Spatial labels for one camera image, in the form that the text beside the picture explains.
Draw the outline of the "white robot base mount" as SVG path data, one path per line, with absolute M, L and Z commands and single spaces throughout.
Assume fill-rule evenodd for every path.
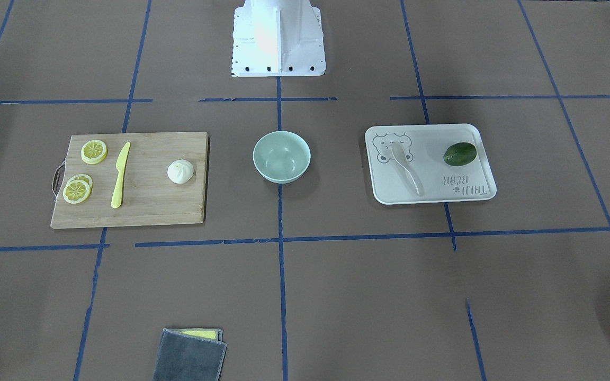
M 310 1 L 245 1 L 233 22 L 233 77 L 325 74 L 322 17 Z

